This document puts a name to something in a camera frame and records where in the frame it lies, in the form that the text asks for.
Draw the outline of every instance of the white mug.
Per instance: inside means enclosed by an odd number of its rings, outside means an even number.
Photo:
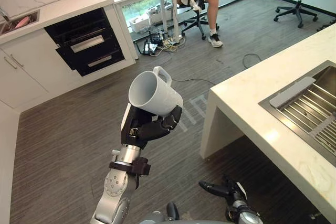
[[[172,87],[172,78],[162,68],[139,74],[132,82],[128,99],[134,107],[165,117],[177,105],[183,106],[183,99]]]

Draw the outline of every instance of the chair base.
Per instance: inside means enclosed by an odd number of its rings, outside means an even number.
[[[183,21],[185,26],[187,26],[187,24],[190,24],[190,25],[188,25],[186,28],[182,30],[181,35],[182,37],[184,37],[185,31],[189,30],[190,28],[194,26],[197,26],[202,34],[202,39],[204,40],[206,36],[204,35],[202,25],[209,25],[209,22],[206,20],[205,17],[200,18],[199,12],[195,12],[195,13],[196,13],[196,17]]]
[[[301,8],[301,0],[299,0],[297,2],[295,7],[278,6],[275,11],[278,13],[278,12],[280,12],[281,9],[286,10],[286,11],[278,14],[277,16],[275,16],[274,21],[278,21],[278,19],[279,19],[278,17],[284,16],[284,15],[287,15],[287,14],[290,14],[290,13],[295,14],[297,16],[298,20],[300,21],[300,23],[298,25],[299,28],[303,27],[301,13],[307,14],[307,15],[310,15],[310,16],[314,16],[314,18],[313,18],[314,22],[318,20],[318,17],[317,17],[316,13],[312,13],[308,10],[305,10],[305,9]]]

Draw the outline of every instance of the stainless steel sink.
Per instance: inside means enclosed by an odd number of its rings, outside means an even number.
[[[336,64],[324,62],[259,105],[336,166]]]
[[[21,17],[18,17],[16,19],[13,19],[9,22],[4,22],[4,23],[1,23],[0,24],[0,36],[2,34],[6,34],[6,33],[10,33],[11,31],[14,31],[14,30],[17,30],[17,29],[20,29],[21,27],[18,27],[18,28],[15,28],[16,25],[25,17],[29,17],[29,22],[27,25],[25,26],[28,26],[30,24],[33,24],[35,22],[37,22],[39,20],[39,10],[33,12],[33,13],[29,13],[29,14],[26,14],[26,15],[23,15]]]

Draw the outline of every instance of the marble countertop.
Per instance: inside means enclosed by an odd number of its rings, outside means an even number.
[[[42,6],[38,8],[39,20],[37,22],[0,35],[0,45],[62,20],[113,4],[113,2],[113,0],[59,0]]]
[[[258,103],[319,64],[336,63],[336,24],[216,85],[224,113],[336,223],[336,167]]]

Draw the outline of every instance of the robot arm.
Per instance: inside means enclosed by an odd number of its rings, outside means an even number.
[[[226,199],[228,205],[226,209],[227,219],[236,224],[263,224],[259,213],[248,205],[245,190],[239,182],[224,176],[222,185],[205,181],[200,181],[198,184],[207,192]]]
[[[180,120],[182,108],[176,106],[165,118],[128,104],[121,125],[120,151],[112,151],[110,171],[90,224],[122,224],[130,199],[139,185],[139,177],[148,175],[150,165],[140,157],[147,141],[166,136]]]

